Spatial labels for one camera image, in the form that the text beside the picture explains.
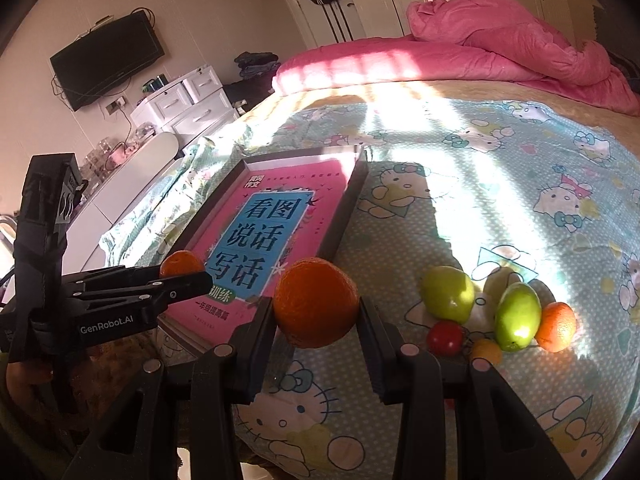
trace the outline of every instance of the drawer handle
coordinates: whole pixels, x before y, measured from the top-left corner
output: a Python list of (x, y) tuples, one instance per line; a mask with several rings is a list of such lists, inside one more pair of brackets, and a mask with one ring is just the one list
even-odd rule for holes
[(204, 119), (206, 116), (208, 116), (211, 113), (211, 110), (205, 110), (204, 113), (200, 116), (200, 117), (196, 117), (193, 122), (197, 123), (199, 120)]

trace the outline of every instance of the orange fruit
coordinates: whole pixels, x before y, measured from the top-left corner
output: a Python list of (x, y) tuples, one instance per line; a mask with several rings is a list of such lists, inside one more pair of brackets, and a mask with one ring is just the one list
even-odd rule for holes
[(282, 273), (273, 293), (273, 313), (287, 340), (320, 348), (343, 337), (360, 308), (353, 280), (322, 258), (304, 258)]
[(160, 265), (160, 277), (180, 276), (202, 272), (204, 264), (191, 251), (175, 251), (164, 259)]
[(547, 352), (559, 352), (571, 344), (575, 334), (575, 314), (569, 305), (556, 301), (542, 310), (536, 341)]
[(497, 366), (502, 362), (502, 350), (498, 343), (491, 339), (479, 339), (471, 347), (469, 362), (477, 358), (486, 359), (493, 366)]

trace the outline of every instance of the person's sleeve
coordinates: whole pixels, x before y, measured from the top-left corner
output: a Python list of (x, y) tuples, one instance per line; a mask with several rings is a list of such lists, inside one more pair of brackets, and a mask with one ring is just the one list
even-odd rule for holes
[(47, 480), (58, 480), (65, 472), (71, 457), (62, 449), (53, 450), (38, 443), (20, 424), (6, 389), (8, 355), (0, 353), (0, 426), (7, 438)]

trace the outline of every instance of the television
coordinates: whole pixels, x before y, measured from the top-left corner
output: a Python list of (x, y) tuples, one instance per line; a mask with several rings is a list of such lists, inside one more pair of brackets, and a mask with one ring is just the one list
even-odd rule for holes
[(73, 111), (150, 66), (164, 50), (144, 10), (92, 30), (51, 58)]

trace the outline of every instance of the pink comforter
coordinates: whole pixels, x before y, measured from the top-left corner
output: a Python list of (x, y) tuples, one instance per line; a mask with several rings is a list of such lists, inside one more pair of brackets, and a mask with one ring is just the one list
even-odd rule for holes
[(279, 94), (415, 80), (513, 81), (629, 115), (638, 98), (594, 41), (582, 52), (515, 0), (433, 0), (407, 10), (413, 36), (370, 38), (285, 62)]

